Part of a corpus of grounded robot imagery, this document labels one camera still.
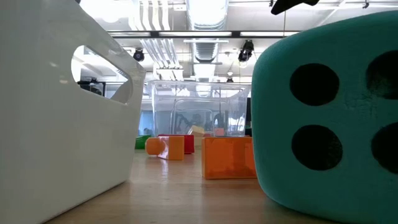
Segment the white plastic basket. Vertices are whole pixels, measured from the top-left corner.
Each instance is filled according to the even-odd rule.
[[[74,0],[2,1],[0,33],[0,223],[42,223],[129,177],[145,71]],[[128,74],[114,100],[75,83],[81,45]]]

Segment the orange translucent box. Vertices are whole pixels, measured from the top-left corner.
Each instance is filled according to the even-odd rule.
[[[148,155],[156,155],[162,159],[183,160],[184,159],[184,137],[183,136],[159,136],[149,138],[145,143]]]
[[[201,168],[205,179],[257,178],[252,138],[203,138]]]

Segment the wooden table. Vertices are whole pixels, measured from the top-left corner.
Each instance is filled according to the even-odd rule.
[[[136,150],[128,182],[47,224],[332,223],[278,205],[256,179],[203,180],[200,157],[165,161]]]

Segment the ventilation duct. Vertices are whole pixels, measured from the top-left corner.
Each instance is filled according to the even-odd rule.
[[[190,30],[223,30],[228,11],[228,0],[186,0]],[[193,43],[193,60],[211,63],[218,55],[219,43]],[[215,65],[199,64],[193,66],[197,78],[210,78]]]

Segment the clear plastic box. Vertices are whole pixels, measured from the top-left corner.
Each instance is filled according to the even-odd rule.
[[[244,136],[250,85],[155,80],[148,82],[159,134]]]

